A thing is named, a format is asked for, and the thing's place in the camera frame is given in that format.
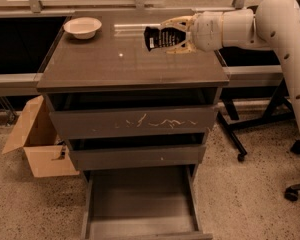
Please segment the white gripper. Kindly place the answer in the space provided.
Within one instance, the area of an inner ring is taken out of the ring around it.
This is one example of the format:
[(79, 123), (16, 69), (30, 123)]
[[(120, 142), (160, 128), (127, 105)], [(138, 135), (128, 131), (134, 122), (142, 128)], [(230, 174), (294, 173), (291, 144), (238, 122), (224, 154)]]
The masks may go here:
[(188, 33), (181, 43), (165, 50), (167, 54), (194, 53), (197, 49), (210, 52), (222, 47), (222, 12), (195, 14), (194, 16), (180, 16), (163, 21), (158, 27), (160, 33), (172, 28)]

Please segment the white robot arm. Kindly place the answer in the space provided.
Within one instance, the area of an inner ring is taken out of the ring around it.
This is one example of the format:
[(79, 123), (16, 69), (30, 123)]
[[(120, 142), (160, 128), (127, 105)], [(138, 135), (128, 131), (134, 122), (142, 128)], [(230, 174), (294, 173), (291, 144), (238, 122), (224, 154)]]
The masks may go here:
[(262, 0), (256, 10), (206, 11), (168, 19), (146, 45), (170, 53), (270, 48), (280, 62), (300, 132), (300, 7), (296, 0)]

